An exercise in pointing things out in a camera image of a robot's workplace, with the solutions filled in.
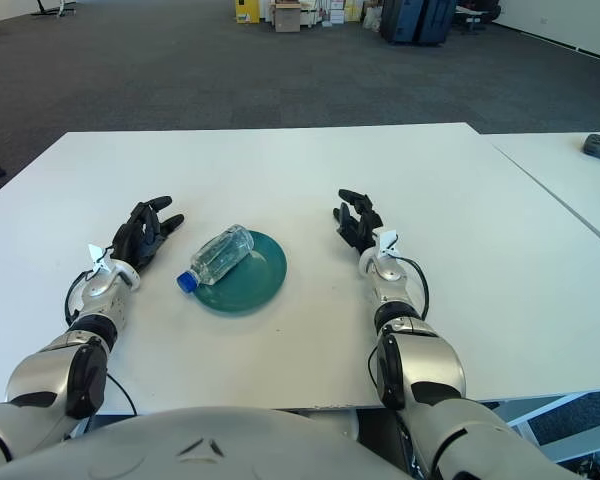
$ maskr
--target blue bottle cap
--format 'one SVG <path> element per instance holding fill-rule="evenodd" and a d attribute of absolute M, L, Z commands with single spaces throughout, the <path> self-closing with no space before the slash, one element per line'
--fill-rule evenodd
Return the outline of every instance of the blue bottle cap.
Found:
<path fill-rule="evenodd" d="M 184 293 L 191 293 L 198 287 L 196 277 L 191 272 L 184 272 L 176 281 Z"/>

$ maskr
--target black stand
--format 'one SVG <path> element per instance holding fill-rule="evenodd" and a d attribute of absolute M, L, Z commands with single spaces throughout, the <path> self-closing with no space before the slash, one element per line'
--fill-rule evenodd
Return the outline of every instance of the black stand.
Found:
<path fill-rule="evenodd" d="M 61 17 L 62 15 L 64 15 L 64 12 L 75 12 L 76 11 L 75 8 L 65 8 L 65 6 L 64 6 L 64 5 L 73 5 L 76 2 L 67 2 L 66 4 L 63 4 L 61 7 L 45 9 L 44 6 L 42 6 L 42 1 L 41 0 L 37 0 L 37 1 L 38 1 L 38 7 L 40 7 L 40 11 L 36 12 L 36 13 L 32 13 L 31 15 L 33 15 L 34 17 L 39 17 L 41 15 L 56 15 L 58 17 Z"/>

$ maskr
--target black suitcase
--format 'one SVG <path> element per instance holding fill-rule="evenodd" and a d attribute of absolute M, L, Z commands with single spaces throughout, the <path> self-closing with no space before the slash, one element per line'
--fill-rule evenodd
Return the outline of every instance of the black suitcase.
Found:
<path fill-rule="evenodd" d="M 412 42 L 424 0 L 385 0 L 380 34 L 387 42 Z"/>
<path fill-rule="evenodd" d="M 456 0 L 425 0 L 414 35 L 424 45 L 444 43 L 456 11 Z"/>

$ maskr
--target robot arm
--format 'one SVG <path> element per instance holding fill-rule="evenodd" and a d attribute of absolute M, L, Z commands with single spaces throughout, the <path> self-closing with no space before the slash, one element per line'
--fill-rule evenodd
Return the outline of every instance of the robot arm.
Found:
<path fill-rule="evenodd" d="M 92 255 L 102 255 L 94 258 L 93 273 L 82 275 L 81 311 L 9 379 L 6 402 L 0 403 L 0 466 L 62 441 L 102 405 L 107 360 L 124 328 L 129 294 L 139 286 L 137 272 L 184 220 L 176 215 L 158 222 L 157 212 L 170 203 L 170 197 L 139 203 L 111 248 L 90 247 Z"/>
<path fill-rule="evenodd" d="M 578 478 L 547 460 L 491 410 L 465 398 L 464 370 L 455 350 L 424 321 L 426 306 L 419 314 L 407 294 L 396 232 L 379 228 L 382 221 L 369 197 L 347 190 L 339 194 L 354 200 L 361 213 L 358 223 L 345 203 L 334 210 L 338 232 L 361 253 L 359 271 L 374 295 L 378 396 L 408 431 L 424 477 Z"/>

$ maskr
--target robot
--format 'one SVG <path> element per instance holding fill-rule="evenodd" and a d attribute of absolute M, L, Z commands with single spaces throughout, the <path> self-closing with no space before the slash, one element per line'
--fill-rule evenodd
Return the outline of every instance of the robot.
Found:
<path fill-rule="evenodd" d="M 465 398 L 458 356 L 425 322 L 428 286 L 421 269 L 400 256 L 397 232 L 383 227 L 369 197 L 348 190 L 339 195 L 346 203 L 333 212 L 338 233 L 361 254 L 359 271 L 373 293 L 375 378 L 369 371 L 382 403 L 408 432 L 415 474 L 578 478 Z M 158 220 L 170 203 L 170 197 L 139 203 L 110 247 L 92 248 L 93 269 L 76 278 L 65 301 L 67 331 L 13 372 L 0 403 L 0 479 L 409 478 L 351 439 L 280 411 L 190 408 L 69 437 L 102 405 L 107 359 L 124 329 L 125 304 L 142 270 L 184 220 Z M 421 277 L 421 313 L 407 294 L 403 263 Z M 71 312 L 74 291 L 81 292 L 82 308 Z"/>

